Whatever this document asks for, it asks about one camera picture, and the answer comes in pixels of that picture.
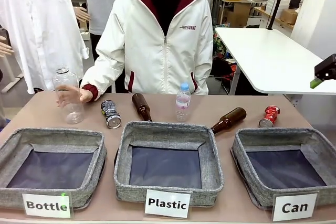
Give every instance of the mannequin hand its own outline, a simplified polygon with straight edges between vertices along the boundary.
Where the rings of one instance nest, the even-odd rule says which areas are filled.
[[[74,7],[73,10],[75,11],[75,16],[80,21],[90,21],[91,17],[86,12],[87,10],[83,7]]]
[[[58,99],[56,101],[58,107],[64,107],[69,103],[87,103],[93,98],[91,91],[78,89],[70,85],[60,85],[56,87],[56,92],[58,92]]]
[[[0,36],[0,40],[6,40],[6,38]],[[14,51],[9,45],[0,42],[0,56],[1,55],[11,55],[12,53],[14,53]]]

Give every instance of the crushed can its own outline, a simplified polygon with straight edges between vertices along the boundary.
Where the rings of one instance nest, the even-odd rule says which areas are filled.
[[[121,117],[115,109],[116,104],[111,100],[103,101],[100,108],[106,117],[106,125],[110,129],[116,129],[121,125]]]
[[[274,123],[280,114],[280,109],[277,106],[269,106],[265,110],[265,117],[259,121],[259,126],[262,128],[270,128],[274,126]]]

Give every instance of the brown glass bottle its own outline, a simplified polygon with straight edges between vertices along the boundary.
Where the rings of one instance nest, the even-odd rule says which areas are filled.
[[[132,102],[138,112],[138,114],[143,118],[144,121],[152,122],[152,118],[150,115],[150,108],[143,97],[142,94],[136,93],[132,96]]]
[[[228,130],[235,124],[237,124],[239,121],[244,120],[246,117],[246,111],[241,108],[237,107],[234,110],[227,113],[225,116],[222,116],[219,119],[219,122],[216,123],[211,130],[214,132],[214,134],[217,134],[218,132],[221,132],[223,130]]]

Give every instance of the jacket pocket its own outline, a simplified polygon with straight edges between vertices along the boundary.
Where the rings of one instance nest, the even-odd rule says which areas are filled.
[[[132,93],[133,83],[134,83],[134,72],[131,71],[130,81],[128,83],[128,91],[131,93]]]
[[[195,90],[194,90],[194,92],[196,91],[196,89],[198,88],[198,85],[197,85],[197,83],[196,83],[196,81],[195,81],[195,78],[194,78],[194,73],[193,72],[191,72],[191,79],[192,79],[192,81],[193,81],[193,83],[194,83],[194,87],[195,87]]]

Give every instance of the white label card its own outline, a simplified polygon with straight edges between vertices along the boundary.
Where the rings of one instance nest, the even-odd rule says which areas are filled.
[[[190,194],[147,190],[145,213],[187,218]]]
[[[26,215],[49,218],[70,218],[68,196],[22,194]]]
[[[278,196],[274,206],[273,221],[310,218],[315,209],[317,193]]]

